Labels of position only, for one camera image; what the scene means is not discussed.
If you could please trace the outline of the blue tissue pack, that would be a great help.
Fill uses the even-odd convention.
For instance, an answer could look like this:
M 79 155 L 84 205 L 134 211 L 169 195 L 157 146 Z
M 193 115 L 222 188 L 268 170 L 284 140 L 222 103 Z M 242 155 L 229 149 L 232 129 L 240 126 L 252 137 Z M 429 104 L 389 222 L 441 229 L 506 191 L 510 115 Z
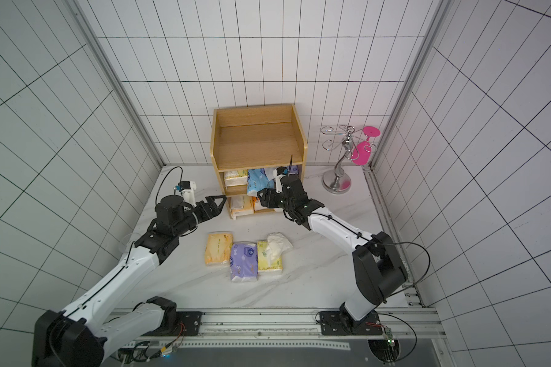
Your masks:
M 264 168 L 249 169 L 247 175 L 246 194 L 251 197 L 257 197 L 258 192 L 263 189 L 273 189 L 275 181 L 269 178 Z

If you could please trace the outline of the orange-yellow tissue pack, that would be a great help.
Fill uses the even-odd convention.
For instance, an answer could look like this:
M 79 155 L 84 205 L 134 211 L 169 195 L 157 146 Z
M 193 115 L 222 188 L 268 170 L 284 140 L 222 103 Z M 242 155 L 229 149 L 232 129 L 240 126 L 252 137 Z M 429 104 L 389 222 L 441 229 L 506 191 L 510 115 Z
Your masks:
M 204 251 L 206 265 L 222 265 L 229 262 L 234 237 L 231 232 L 213 232 L 208 234 Z

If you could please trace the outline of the yellow-green tissue pack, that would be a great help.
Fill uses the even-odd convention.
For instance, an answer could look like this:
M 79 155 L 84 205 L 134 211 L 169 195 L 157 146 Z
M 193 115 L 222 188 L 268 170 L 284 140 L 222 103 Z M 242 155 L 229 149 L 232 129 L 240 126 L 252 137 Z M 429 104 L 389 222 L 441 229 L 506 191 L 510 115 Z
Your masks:
M 283 253 L 291 249 L 292 243 L 281 232 L 271 233 L 267 239 L 258 241 L 258 273 L 282 273 Z

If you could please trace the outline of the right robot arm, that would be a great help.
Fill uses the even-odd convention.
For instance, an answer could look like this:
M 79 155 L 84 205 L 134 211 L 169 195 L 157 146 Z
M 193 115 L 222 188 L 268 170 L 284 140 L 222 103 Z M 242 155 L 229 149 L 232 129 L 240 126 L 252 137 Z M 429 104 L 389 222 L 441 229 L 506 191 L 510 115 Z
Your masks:
M 280 189 L 258 192 L 260 203 L 281 209 L 287 220 L 324 236 L 351 255 L 358 290 L 341 305 L 340 314 L 347 321 L 364 321 L 408 280 L 398 243 L 385 232 L 373 234 L 352 226 L 324 203 L 309 198 L 298 176 L 283 176 L 279 182 Z

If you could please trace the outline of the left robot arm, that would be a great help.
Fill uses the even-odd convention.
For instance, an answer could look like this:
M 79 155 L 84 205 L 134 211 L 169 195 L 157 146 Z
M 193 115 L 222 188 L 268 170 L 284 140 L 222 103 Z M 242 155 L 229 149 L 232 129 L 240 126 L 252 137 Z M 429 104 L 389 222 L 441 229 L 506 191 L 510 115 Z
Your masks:
M 153 297 L 112 321 L 108 318 L 128 293 L 177 249 L 180 239 L 218 217 L 226 196 L 195 204 L 169 195 L 129 252 L 95 286 L 61 311 L 48 310 L 35 323 L 33 366 L 99 366 L 139 336 L 171 336 L 184 331 L 175 302 Z

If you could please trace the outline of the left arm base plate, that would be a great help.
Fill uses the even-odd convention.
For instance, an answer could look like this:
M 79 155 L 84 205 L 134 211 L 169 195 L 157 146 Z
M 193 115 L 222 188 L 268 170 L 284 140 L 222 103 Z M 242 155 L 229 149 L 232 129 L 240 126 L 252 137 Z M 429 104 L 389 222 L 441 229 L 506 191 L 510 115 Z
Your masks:
M 199 311 L 180 311 L 171 312 L 168 316 L 163 316 L 159 327 L 145 333 L 144 336 L 197 336 L 201 326 L 202 312 Z

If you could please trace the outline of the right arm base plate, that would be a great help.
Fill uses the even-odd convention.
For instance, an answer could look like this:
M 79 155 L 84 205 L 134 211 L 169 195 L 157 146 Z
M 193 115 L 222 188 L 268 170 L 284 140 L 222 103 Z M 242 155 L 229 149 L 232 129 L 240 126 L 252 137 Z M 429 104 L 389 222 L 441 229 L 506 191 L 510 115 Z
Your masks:
M 323 336 L 381 336 L 384 333 L 379 315 L 374 311 L 356 321 L 344 311 L 323 310 L 316 314 L 315 320 Z

